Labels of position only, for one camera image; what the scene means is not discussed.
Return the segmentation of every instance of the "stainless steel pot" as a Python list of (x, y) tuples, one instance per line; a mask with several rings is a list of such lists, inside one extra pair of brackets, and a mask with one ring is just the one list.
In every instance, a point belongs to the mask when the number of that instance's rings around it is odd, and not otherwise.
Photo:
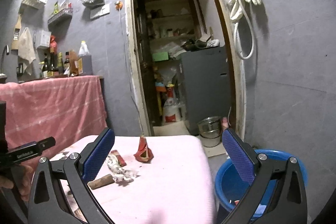
[(220, 142), (221, 142), (221, 136), (218, 136), (218, 137), (212, 138), (212, 139), (204, 138), (202, 136), (200, 136), (199, 138), (201, 140), (202, 145), (205, 146), (205, 147), (215, 147), (215, 146), (219, 145)]
[(211, 130), (208, 132), (200, 132), (199, 134), (204, 138), (213, 139), (213, 138), (217, 138), (218, 136), (220, 136), (222, 134), (222, 130), (218, 128), (218, 129)]
[(219, 116), (208, 117), (197, 123), (200, 133), (219, 130), (222, 132), (222, 118)]

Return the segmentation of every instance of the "wooden door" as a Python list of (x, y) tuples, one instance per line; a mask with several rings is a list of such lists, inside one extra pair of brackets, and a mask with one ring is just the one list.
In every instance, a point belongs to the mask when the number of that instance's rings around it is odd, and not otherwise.
[(135, 27), (143, 93), (146, 101), (147, 114), (151, 125), (152, 136), (154, 136), (152, 127), (161, 125), (161, 117), (155, 89), (153, 60), (147, 31), (145, 1), (136, 0), (134, 7), (137, 7), (135, 9)]

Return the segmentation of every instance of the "metal screw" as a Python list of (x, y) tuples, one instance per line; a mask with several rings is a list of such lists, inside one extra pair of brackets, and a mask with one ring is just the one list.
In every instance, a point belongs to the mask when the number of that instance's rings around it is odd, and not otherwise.
[(297, 163), (297, 159), (296, 158), (294, 158), (294, 157), (290, 157), (290, 159), (289, 159), (290, 161), (291, 161), (291, 163), (293, 163), (293, 164), (295, 164), (295, 163)]
[(260, 160), (266, 160), (266, 159), (267, 159), (267, 156), (266, 156), (265, 154), (261, 153), (261, 154), (258, 155), (258, 158), (259, 158)]
[(44, 163), (44, 162), (46, 162), (46, 161), (47, 161), (47, 158), (46, 158), (46, 157), (42, 157), (42, 158), (40, 158), (40, 160), (39, 160), (40, 163)]
[(70, 159), (75, 160), (76, 158), (78, 158), (78, 153), (71, 153), (69, 156)]

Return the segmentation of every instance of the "blue gripper pad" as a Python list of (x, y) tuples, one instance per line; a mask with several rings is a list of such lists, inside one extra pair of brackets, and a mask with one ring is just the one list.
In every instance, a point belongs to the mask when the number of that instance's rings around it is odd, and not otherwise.
[(114, 141), (114, 132), (109, 129), (83, 165), (82, 179), (85, 183), (93, 181), (96, 178), (101, 166), (114, 145)]
[(253, 162), (228, 129), (223, 131), (222, 143), (241, 179), (251, 185), (255, 178)]

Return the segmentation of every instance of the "faucet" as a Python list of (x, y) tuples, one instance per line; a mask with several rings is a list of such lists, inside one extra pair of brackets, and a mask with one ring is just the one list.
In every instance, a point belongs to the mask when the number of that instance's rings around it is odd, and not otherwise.
[(3, 51), (2, 51), (0, 73), (3, 73), (3, 67), (2, 66), (3, 66), (3, 60), (5, 58), (5, 54), (9, 55), (9, 47), (8, 47), (8, 45), (5, 45), (5, 47), (3, 48)]

